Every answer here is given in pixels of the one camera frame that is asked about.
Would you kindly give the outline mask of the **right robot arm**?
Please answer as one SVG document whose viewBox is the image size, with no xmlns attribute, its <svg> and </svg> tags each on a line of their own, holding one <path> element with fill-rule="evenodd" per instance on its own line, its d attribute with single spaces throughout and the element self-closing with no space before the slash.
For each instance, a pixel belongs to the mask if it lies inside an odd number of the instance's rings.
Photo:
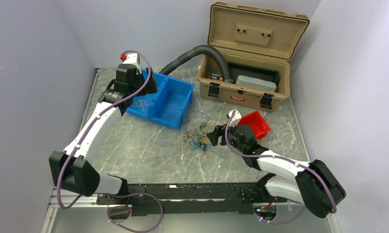
<svg viewBox="0 0 389 233">
<path fill-rule="evenodd" d="M 256 188 L 261 201 L 282 197 L 301 204 L 315 216 L 325 218 L 337 210 L 346 191 L 321 160 L 304 162 L 281 156 L 260 145 L 248 125 L 216 126 L 207 134 L 213 146 L 227 145 L 251 168 L 267 172 Z"/>
</svg>

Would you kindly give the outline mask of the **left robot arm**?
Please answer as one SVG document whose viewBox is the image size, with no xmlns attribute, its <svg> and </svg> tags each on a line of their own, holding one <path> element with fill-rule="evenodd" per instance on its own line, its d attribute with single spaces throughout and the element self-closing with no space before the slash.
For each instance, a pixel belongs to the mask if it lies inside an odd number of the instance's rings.
<svg viewBox="0 0 389 233">
<path fill-rule="evenodd" d="M 57 190 L 82 196 L 109 193 L 117 204 L 124 203 L 128 190 L 124 179 L 102 175 L 92 165 L 101 144 L 114 124 L 132 105 L 133 98 L 157 92 L 151 67 L 140 68 L 137 62 L 122 63 L 115 79 L 100 95 L 93 114 L 75 139 L 62 152 L 53 151 L 49 165 Z"/>
</svg>

